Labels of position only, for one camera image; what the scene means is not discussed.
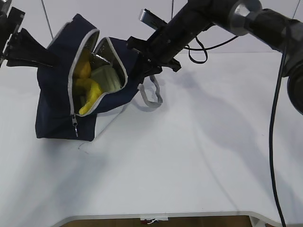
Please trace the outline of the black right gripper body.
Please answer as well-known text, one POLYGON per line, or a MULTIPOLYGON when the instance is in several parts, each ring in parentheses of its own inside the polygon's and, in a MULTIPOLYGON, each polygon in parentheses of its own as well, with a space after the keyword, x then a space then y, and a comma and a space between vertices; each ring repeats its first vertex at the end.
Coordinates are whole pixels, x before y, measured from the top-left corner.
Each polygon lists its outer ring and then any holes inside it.
POLYGON ((174 57, 199 33, 208 29, 208 20, 201 13, 188 9, 182 9, 168 23, 151 11, 142 9, 139 20, 155 32, 147 40, 131 36, 126 45, 144 59, 148 72, 160 67, 179 71, 181 65, 174 57))

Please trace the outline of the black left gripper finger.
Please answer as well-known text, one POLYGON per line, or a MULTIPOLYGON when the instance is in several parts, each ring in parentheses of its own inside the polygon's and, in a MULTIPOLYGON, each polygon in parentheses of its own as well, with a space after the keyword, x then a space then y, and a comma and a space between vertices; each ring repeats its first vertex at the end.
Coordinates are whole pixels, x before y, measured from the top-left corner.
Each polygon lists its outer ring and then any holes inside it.
POLYGON ((59 57, 44 48, 24 28, 12 35, 6 48, 8 67, 54 67, 59 57))

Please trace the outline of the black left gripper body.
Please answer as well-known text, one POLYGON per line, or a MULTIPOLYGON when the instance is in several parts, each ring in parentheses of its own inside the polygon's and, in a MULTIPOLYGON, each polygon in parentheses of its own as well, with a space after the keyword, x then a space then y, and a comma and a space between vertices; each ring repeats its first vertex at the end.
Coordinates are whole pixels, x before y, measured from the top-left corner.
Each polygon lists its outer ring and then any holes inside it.
POLYGON ((10 7, 11 0, 0 1, 0 65, 7 60, 8 67, 21 67, 26 63, 12 57, 12 50, 17 48, 16 38, 23 22, 25 12, 10 7))

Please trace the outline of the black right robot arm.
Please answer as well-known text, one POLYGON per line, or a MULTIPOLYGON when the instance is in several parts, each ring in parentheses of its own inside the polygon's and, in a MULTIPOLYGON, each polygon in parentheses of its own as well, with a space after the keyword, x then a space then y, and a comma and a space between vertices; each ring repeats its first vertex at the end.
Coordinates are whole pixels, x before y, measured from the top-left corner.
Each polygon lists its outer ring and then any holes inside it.
POLYGON ((189 0, 168 23, 144 10, 142 22, 157 25, 148 40, 130 37, 128 49, 156 65, 180 69, 175 56, 194 38, 212 26, 235 36, 250 34, 273 50, 285 54, 282 77, 288 78, 287 93, 294 108, 303 110, 303 24, 274 10, 262 8, 258 0, 189 0))

